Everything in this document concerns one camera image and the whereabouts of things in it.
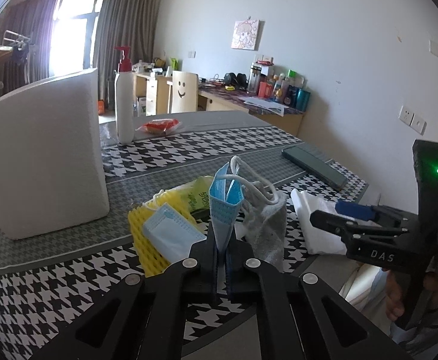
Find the person's right hand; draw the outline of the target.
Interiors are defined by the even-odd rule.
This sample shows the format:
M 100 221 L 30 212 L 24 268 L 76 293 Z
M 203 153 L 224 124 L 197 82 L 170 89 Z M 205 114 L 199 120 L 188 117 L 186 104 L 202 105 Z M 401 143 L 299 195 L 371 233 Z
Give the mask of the person's right hand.
M 386 316 L 394 322 L 405 312 L 403 302 L 405 289 L 398 282 L 398 275 L 395 272 L 387 271 L 385 268 L 383 268 L 383 271 L 387 273 L 385 286 Z M 427 274 L 422 289 L 431 292 L 430 306 L 433 309 L 438 308 L 438 274 Z

